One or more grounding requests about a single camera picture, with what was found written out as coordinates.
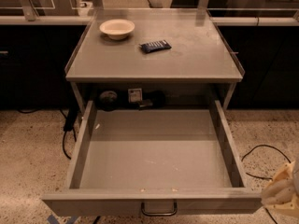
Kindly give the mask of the dark round object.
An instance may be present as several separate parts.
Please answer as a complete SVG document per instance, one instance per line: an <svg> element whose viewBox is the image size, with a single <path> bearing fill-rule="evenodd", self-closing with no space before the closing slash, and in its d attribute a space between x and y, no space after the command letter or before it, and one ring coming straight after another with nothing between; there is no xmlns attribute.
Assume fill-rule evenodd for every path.
<svg viewBox="0 0 299 224"><path fill-rule="evenodd" d="M118 107L118 94L115 91L103 91L98 96L98 106L105 111L113 111Z"/></svg>

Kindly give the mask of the white label tag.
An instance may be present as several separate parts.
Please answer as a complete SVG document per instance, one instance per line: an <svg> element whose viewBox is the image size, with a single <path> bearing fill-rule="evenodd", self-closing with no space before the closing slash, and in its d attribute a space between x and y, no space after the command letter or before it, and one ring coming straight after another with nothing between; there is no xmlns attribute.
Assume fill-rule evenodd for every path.
<svg viewBox="0 0 299 224"><path fill-rule="evenodd" d="M138 89L129 89L128 90L128 100L130 103L138 103L142 101L142 90Z"/></svg>

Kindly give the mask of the grey top drawer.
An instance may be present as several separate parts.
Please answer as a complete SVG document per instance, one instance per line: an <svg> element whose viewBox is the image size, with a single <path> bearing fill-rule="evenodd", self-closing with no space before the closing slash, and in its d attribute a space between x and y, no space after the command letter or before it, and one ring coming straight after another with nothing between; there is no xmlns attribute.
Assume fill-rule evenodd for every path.
<svg viewBox="0 0 299 224"><path fill-rule="evenodd" d="M219 101L207 109L117 110L89 102L65 187L43 196L58 216L246 214L261 206Z"/></svg>

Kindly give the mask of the black power adapter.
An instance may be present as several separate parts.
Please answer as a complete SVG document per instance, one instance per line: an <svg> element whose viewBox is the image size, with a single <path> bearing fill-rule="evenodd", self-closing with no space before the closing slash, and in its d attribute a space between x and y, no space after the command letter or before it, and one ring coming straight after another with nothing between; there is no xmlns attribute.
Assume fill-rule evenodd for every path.
<svg viewBox="0 0 299 224"><path fill-rule="evenodd" d="M68 114L66 116L66 120L64 123L64 131L65 132L70 132L73 130L75 121L77 120L78 117L78 111L75 108L71 108L68 111Z"/></svg>

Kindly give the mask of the long background counter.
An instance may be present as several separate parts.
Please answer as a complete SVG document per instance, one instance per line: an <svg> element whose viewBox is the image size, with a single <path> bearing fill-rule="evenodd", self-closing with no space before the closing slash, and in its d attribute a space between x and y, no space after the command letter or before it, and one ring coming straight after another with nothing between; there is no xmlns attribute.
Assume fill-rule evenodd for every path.
<svg viewBox="0 0 299 224"><path fill-rule="evenodd" d="M294 17L212 17L204 9L198 8L121 8L91 10L91 16L37 16L28 21L22 16L1 16L1 25L85 25L93 21L98 23L113 19L128 19L166 22L171 17L179 21L194 20L199 26L205 22L213 22L217 26L299 26Z"/></svg>

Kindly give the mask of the grey drawer cabinet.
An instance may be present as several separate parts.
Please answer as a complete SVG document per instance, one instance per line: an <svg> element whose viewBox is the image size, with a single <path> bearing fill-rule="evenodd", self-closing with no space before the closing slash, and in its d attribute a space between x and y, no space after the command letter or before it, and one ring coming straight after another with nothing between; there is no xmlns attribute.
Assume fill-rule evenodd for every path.
<svg viewBox="0 0 299 224"><path fill-rule="evenodd" d="M213 22L201 26L188 17L166 22L132 21L129 38L113 41L99 31L97 21L85 30L69 62L66 79L75 83L223 83L228 104L244 70L227 49ZM140 45L166 40L171 49L145 53Z"/></svg>

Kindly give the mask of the blue tape cross mark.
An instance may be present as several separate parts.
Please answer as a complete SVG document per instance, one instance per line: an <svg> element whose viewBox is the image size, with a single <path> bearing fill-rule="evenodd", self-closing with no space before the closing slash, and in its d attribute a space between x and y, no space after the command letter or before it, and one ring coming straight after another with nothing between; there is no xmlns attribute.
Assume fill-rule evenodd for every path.
<svg viewBox="0 0 299 224"><path fill-rule="evenodd" d="M47 224L75 224L78 221L78 217L57 217L55 215L49 215L47 218Z"/></svg>

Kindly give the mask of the white bowl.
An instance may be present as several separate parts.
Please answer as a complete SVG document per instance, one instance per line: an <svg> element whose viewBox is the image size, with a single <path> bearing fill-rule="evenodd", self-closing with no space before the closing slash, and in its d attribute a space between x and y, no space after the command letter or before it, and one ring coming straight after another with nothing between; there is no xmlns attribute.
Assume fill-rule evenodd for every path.
<svg viewBox="0 0 299 224"><path fill-rule="evenodd" d="M112 40L123 40L128 37L135 29L132 21L115 19L103 22L99 30Z"/></svg>

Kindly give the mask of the blue snack packet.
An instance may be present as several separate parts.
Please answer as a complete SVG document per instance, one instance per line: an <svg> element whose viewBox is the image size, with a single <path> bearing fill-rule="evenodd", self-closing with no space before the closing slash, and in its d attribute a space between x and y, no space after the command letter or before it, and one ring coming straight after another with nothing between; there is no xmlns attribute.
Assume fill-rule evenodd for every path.
<svg viewBox="0 0 299 224"><path fill-rule="evenodd" d="M166 40L160 40L141 44L140 48L145 53L152 53L156 51L171 49L171 45Z"/></svg>

